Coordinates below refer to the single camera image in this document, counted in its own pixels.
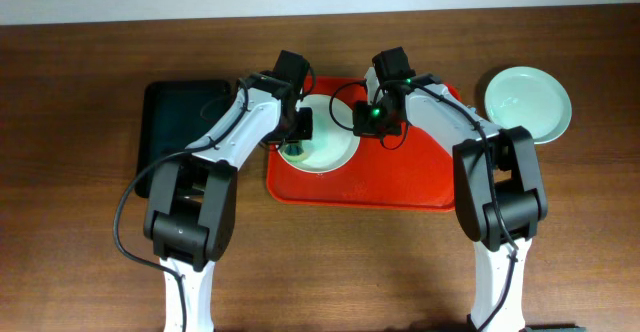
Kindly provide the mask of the green yellow sponge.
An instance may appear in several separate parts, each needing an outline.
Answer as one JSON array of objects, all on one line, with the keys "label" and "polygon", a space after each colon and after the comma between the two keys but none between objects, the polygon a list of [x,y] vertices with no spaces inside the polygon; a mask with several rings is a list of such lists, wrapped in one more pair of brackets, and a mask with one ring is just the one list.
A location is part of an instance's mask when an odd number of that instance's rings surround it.
[{"label": "green yellow sponge", "polygon": [[281,154],[285,160],[292,163],[303,161],[309,155],[301,142],[286,144],[283,147]]}]

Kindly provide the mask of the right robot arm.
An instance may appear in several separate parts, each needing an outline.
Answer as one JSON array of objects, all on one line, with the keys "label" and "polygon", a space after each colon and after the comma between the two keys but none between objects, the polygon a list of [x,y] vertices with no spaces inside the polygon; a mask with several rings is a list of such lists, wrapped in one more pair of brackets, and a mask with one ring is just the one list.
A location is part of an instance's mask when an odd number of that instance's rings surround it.
[{"label": "right robot arm", "polygon": [[401,47],[373,57],[365,89],[353,112],[355,135],[382,140],[416,127],[452,158],[456,217],[475,256],[469,328],[526,330],[525,261],[548,213],[531,134],[479,116],[438,77],[417,74]]}]

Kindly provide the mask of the white plate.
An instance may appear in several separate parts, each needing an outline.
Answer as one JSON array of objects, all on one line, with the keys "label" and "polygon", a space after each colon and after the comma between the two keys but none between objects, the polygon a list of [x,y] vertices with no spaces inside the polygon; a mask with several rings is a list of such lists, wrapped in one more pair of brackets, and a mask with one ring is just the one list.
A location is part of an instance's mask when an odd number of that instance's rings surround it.
[{"label": "white plate", "polygon": [[352,109],[337,98],[313,94],[306,97],[301,107],[313,110],[313,135],[311,140],[301,141],[308,157],[300,162],[290,162],[279,155],[293,168],[306,173],[324,174],[343,167],[355,155],[360,138],[355,136]]}]

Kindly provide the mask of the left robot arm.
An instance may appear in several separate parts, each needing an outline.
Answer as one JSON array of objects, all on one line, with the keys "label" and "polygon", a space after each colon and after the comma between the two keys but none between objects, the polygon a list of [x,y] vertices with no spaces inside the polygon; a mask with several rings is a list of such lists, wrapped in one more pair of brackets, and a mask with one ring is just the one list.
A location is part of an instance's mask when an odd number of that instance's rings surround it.
[{"label": "left robot arm", "polygon": [[299,105],[310,70],[303,56],[281,51],[272,69],[238,80],[210,129],[145,168],[143,234],[165,276],[166,330],[213,330],[213,272],[233,233],[239,169],[261,143],[310,139],[311,112]]}]

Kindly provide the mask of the mint green plate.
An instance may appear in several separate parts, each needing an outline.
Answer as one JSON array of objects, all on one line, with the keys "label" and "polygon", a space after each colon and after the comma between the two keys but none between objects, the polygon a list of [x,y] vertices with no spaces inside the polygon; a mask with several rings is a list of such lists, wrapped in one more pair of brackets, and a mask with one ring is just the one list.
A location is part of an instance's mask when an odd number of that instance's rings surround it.
[{"label": "mint green plate", "polygon": [[491,122],[505,128],[522,126],[535,144],[557,140],[572,119],[564,86],[549,73],[526,66],[497,73],[486,87],[484,107]]}]

